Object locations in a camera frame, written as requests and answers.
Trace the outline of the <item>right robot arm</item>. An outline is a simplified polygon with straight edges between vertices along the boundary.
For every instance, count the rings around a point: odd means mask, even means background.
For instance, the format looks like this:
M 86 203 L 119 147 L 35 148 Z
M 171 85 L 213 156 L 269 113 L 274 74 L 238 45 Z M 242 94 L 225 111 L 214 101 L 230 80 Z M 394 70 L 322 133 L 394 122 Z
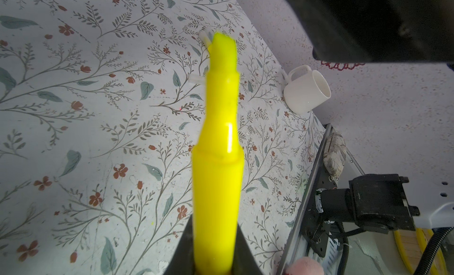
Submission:
M 398 173 L 422 228 L 454 224 L 454 0 L 286 0 L 324 67 L 323 120 Z

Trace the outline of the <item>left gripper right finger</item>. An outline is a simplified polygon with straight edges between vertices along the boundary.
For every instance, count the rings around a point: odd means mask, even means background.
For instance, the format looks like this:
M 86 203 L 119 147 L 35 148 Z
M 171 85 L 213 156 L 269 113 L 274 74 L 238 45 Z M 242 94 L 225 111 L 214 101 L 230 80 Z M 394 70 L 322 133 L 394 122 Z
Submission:
M 262 271 L 255 262 L 255 258 L 249 249 L 248 243 L 241 231 L 240 225 L 237 226 L 234 259 L 232 266 L 233 275 L 262 275 Z

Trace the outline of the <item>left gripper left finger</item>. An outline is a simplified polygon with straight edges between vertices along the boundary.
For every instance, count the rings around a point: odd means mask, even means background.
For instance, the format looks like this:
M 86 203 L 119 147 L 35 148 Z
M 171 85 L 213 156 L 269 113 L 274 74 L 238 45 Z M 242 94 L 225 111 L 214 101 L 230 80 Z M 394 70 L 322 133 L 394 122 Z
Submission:
M 188 223 L 164 275 L 194 275 L 193 225 Z

